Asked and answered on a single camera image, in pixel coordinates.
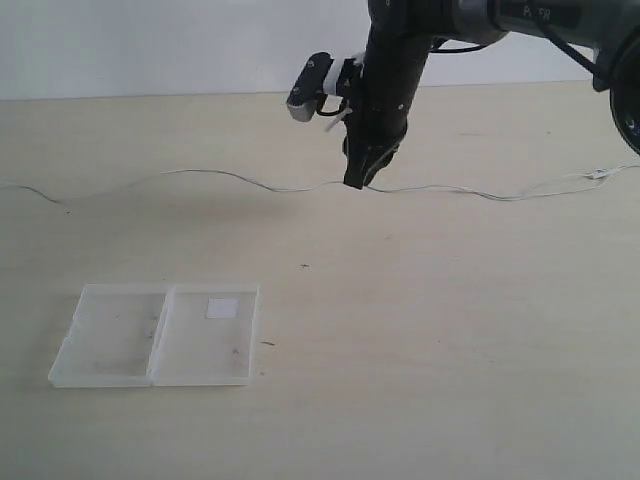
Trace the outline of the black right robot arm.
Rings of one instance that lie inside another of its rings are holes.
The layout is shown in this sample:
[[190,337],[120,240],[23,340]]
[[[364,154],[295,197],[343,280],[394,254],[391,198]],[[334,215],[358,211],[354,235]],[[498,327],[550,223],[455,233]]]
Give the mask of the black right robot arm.
[[408,130],[408,113],[437,42],[489,46],[509,33],[548,40],[609,94],[614,124],[639,149],[639,4],[625,1],[371,1],[370,30],[350,98],[344,184],[362,189]]

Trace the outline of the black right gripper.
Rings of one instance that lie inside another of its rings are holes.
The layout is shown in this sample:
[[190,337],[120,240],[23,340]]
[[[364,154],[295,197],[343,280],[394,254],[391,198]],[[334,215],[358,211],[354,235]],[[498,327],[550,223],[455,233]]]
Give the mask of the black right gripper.
[[[365,49],[353,112],[343,142],[343,183],[364,189],[393,159],[406,135],[408,113],[430,51],[430,36],[417,31],[372,29]],[[388,151],[376,160],[371,150]]]

